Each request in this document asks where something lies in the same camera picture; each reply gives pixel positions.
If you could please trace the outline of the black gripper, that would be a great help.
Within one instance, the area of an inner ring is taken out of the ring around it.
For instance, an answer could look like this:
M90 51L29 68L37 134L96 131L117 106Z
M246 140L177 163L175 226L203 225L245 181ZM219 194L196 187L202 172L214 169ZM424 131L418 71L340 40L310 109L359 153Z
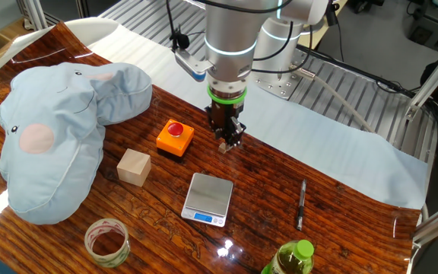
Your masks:
M242 112L242 104L219 104L212 101L205 111L208 123L214 129L214 137L222 142L227 141L227 147L233 148L241 144L246 127L238 120Z

